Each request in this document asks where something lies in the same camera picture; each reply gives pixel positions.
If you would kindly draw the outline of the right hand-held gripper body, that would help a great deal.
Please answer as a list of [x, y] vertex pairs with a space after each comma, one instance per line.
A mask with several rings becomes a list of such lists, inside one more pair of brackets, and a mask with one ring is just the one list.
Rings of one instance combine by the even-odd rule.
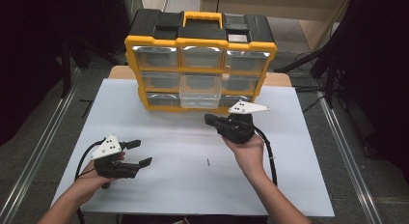
[[216, 127], [217, 133], [236, 144], [248, 142], [259, 129], [254, 125], [252, 114], [268, 111], [269, 106], [240, 100], [229, 109], [223, 126]]

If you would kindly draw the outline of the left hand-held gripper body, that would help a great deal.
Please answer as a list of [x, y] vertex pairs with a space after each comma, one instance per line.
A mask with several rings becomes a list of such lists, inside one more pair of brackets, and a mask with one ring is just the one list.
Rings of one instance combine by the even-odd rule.
[[120, 141], [115, 134], [109, 135], [91, 154], [90, 160], [94, 162], [97, 173], [104, 178], [134, 178], [140, 167], [135, 163], [122, 163], [120, 161]]

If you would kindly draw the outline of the clear plastic drawer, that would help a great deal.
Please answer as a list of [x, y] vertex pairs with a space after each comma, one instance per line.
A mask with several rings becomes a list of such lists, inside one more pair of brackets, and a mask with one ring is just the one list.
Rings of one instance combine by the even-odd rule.
[[216, 109], [221, 98], [219, 74], [182, 74], [179, 80], [182, 108]]

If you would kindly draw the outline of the yellow black organizer case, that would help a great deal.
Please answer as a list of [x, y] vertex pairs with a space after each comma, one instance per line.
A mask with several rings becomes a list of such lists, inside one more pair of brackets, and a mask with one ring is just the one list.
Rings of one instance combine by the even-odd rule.
[[[137, 62], [133, 53], [135, 46], [216, 46], [222, 49], [268, 51], [270, 57], [257, 86], [254, 101], [259, 95], [266, 71], [277, 53], [269, 23], [264, 15], [221, 14], [210, 12], [165, 13], [154, 9], [137, 11], [130, 32], [124, 40], [125, 56], [138, 83], [138, 96], [141, 79], [136, 74]], [[226, 109], [182, 109], [160, 111], [210, 111], [226, 113]]]

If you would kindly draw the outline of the person's right hand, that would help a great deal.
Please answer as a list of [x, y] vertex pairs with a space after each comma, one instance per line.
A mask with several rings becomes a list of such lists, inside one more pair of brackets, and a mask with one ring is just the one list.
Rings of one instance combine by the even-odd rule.
[[262, 158], [264, 142], [258, 135], [254, 134], [244, 144], [233, 143], [225, 137], [223, 141], [232, 150], [239, 168], [248, 180], [265, 174]]

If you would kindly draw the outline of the person's left hand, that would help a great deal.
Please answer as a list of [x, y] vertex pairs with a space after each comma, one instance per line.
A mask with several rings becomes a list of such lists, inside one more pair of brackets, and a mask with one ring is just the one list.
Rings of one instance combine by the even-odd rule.
[[100, 176], [95, 170], [94, 162], [90, 161], [80, 176], [75, 180], [74, 184], [81, 189], [96, 191], [106, 183], [113, 181], [114, 179]]

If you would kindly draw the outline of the white table cover sheet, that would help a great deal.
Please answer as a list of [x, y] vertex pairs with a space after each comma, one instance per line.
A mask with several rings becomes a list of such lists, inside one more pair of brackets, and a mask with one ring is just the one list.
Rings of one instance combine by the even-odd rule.
[[[256, 112], [254, 123], [265, 133], [273, 153], [266, 170], [275, 169], [278, 186], [307, 216], [331, 216], [334, 211], [295, 90], [266, 86], [256, 102], [269, 106]], [[74, 180], [77, 165], [86, 162], [89, 146], [115, 134], [140, 147], [126, 161], [152, 158], [133, 179], [112, 182], [83, 206], [84, 212], [140, 214], [265, 215], [256, 192], [238, 168], [232, 151], [200, 112], [147, 110], [133, 80], [105, 79], [70, 157], [57, 191]]]

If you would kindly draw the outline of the small black bent bar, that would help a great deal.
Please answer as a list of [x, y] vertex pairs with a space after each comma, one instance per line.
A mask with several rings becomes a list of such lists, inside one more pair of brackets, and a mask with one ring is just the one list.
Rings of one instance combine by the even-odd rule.
[[82, 98], [79, 101], [87, 104], [83, 114], [81, 115], [81, 119], [85, 119], [88, 116], [94, 101], [92, 99], [82, 99]]

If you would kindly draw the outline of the wooden table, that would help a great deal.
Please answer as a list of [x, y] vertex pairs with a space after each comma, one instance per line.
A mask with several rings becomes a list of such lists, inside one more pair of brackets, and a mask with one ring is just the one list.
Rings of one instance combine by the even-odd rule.
[[[114, 66], [108, 76], [109, 79], [135, 80], [135, 74], [129, 66]], [[291, 87], [291, 81], [287, 74], [268, 72], [263, 82], [264, 86]]]

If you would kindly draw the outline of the set of clear organizer bins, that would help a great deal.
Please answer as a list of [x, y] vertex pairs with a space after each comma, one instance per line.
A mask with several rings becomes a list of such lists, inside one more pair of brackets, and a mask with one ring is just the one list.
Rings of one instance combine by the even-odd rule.
[[222, 49], [216, 46], [135, 46], [140, 98], [149, 109], [186, 110], [179, 98], [182, 74], [219, 74], [221, 98], [216, 109], [252, 100], [268, 64], [268, 51]]

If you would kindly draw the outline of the person's dark clothing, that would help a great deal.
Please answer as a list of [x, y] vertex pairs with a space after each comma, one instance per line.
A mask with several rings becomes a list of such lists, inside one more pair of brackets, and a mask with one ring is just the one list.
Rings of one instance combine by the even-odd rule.
[[268, 224], [266, 216], [136, 215], [125, 214], [121, 224]]

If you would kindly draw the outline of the black metal stand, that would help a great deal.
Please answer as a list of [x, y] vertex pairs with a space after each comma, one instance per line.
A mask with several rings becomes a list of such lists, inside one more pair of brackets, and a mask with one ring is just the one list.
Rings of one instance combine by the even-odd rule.
[[99, 57], [105, 59], [111, 65], [124, 66], [127, 64], [126, 60], [122, 59], [114, 53], [103, 51], [95, 44], [79, 37], [79, 36], [65, 36], [61, 42], [61, 60], [62, 60], [62, 80], [63, 92], [61, 98], [66, 98], [68, 93], [73, 88], [71, 83], [71, 66], [70, 58], [73, 58], [76, 65], [80, 68], [86, 68], [90, 64], [90, 59], [84, 51], [84, 48], [91, 50]]
[[341, 40], [341, 32], [350, 21], [348, 14], [349, 3], [350, 0], [341, 0], [340, 5], [334, 11], [333, 17], [326, 21], [325, 31], [320, 39], [318, 49], [296, 60], [294, 63], [276, 70], [276, 72], [287, 73], [314, 60], [314, 65], [310, 70], [311, 77], [319, 78], [324, 73], [327, 74], [323, 92], [325, 100], [330, 107], [332, 107], [333, 87], [336, 74], [335, 52]]

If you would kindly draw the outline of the black curtain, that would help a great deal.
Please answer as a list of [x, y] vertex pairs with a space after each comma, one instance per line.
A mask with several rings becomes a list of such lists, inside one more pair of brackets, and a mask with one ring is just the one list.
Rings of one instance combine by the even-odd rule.
[[373, 126], [369, 145], [409, 174], [409, 0], [351, 0], [342, 86]]
[[63, 83], [63, 37], [118, 54], [129, 29], [124, 0], [0, 0], [0, 146]]

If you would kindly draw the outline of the metal floor rail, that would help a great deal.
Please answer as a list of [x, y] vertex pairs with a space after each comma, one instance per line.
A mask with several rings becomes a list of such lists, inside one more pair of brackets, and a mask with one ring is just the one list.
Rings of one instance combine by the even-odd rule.
[[30, 184], [40, 168], [41, 162], [48, 151], [54, 135], [67, 113], [71, 101], [77, 91], [81, 76], [82, 70], [80, 68], [76, 68], [70, 77], [71, 88], [68, 90], [68, 93], [59, 100], [59, 103], [55, 108], [52, 117], [47, 123], [45, 130], [41, 134], [41, 138], [37, 142], [35, 149], [31, 153], [29, 159], [22, 164], [23, 170], [13, 185], [12, 190], [5, 201], [5, 205], [0, 210], [0, 224], [12, 223], [14, 216], [30, 187]]
[[328, 105], [325, 98], [320, 99], [320, 106], [335, 138], [344, 166], [368, 224], [384, 224], [334, 110]]

